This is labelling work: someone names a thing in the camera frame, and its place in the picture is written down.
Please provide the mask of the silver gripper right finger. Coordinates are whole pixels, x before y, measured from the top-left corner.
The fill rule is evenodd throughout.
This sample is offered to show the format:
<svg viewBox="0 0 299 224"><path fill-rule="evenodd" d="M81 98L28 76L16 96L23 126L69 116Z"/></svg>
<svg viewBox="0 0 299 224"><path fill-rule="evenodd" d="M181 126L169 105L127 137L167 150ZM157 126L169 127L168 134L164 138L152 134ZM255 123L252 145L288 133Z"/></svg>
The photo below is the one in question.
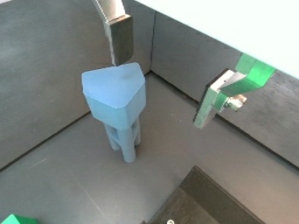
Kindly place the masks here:
<svg viewBox="0 0 299 224"><path fill-rule="evenodd" d="M193 125L203 129L224 109L237 111L247 101L244 93L262 88L275 70L267 63L241 53L235 69L225 69L207 85L192 120Z"/></svg>

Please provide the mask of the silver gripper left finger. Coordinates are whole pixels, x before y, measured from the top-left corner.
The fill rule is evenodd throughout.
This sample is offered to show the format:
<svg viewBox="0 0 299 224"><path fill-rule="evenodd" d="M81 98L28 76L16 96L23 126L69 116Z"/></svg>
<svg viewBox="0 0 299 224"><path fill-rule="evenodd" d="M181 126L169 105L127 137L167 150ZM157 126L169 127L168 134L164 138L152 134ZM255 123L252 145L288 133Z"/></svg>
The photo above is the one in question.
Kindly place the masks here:
<svg viewBox="0 0 299 224"><path fill-rule="evenodd" d="M112 64L119 66L133 56L133 19L121 0L92 0L103 20Z"/></svg>

